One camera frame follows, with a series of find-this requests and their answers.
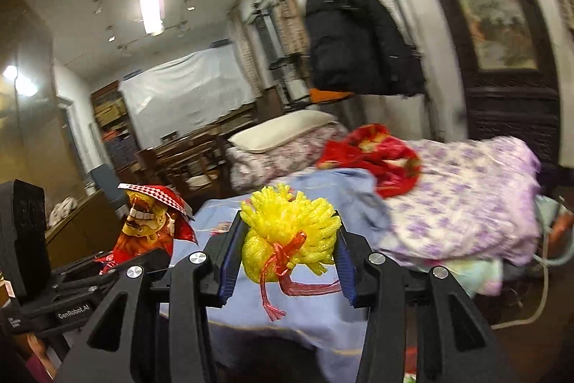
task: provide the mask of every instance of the white pillow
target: white pillow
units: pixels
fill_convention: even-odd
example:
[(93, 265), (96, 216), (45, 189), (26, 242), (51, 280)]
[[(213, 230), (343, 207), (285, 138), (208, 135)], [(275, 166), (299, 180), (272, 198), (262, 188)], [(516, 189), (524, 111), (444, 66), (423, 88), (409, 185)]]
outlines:
[(249, 153), (265, 153), (337, 118), (326, 112), (302, 109), (262, 122), (233, 135), (229, 142)]

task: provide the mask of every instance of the wooden door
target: wooden door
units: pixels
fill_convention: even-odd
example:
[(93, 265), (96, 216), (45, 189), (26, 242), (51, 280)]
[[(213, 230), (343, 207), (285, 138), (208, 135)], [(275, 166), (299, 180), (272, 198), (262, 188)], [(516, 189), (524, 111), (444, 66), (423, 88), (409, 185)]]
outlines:
[(560, 95), (549, 35), (537, 0), (440, 0), (463, 79), (471, 139), (511, 135), (555, 178)]

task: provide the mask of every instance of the white sheet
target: white sheet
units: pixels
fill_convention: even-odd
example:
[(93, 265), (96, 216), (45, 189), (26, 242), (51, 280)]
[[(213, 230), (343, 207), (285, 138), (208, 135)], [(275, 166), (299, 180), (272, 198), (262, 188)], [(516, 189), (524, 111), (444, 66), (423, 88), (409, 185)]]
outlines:
[(223, 46), (166, 62), (119, 84), (143, 148), (209, 124), (254, 101), (233, 51)]

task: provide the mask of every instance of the yellow mesh sponge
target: yellow mesh sponge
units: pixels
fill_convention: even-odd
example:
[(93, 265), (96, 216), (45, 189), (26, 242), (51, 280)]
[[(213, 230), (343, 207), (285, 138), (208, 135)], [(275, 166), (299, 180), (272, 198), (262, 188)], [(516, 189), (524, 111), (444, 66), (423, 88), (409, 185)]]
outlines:
[[(251, 205), (241, 203), (241, 218), (250, 230), (242, 250), (243, 268), (253, 282), (259, 282), (265, 263), (273, 255), (273, 244), (287, 245), (302, 231), (305, 243), (291, 256), (287, 268), (303, 263), (317, 275), (332, 265), (333, 248), (341, 219), (325, 198), (309, 200), (303, 192), (294, 198), (289, 185), (279, 183), (277, 189), (264, 187), (251, 196)], [(277, 281), (273, 268), (268, 268), (266, 282)]]

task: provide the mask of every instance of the white sticker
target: white sticker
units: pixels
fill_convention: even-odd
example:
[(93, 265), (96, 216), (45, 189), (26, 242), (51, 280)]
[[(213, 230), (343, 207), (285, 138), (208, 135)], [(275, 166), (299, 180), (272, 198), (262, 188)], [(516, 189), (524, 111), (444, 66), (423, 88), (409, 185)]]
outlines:
[(16, 294), (14, 294), (14, 289), (12, 288), (12, 283), (10, 281), (4, 281), (4, 285), (6, 286), (6, 292), (8, 295), (16, 298)]

